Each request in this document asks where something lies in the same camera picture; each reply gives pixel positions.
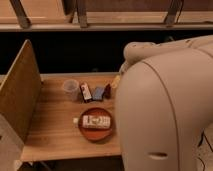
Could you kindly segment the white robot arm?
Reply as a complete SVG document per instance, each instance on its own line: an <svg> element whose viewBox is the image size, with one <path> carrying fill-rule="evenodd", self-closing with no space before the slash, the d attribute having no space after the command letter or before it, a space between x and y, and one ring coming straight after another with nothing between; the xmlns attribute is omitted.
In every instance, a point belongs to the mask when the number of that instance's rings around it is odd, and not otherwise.
<svg viewBox="0 0 213 171"><path fill-rule="evenodd" d="M115 117L125 171L197 171L213 123L213 35L131 42L124 59Z"/></svg>

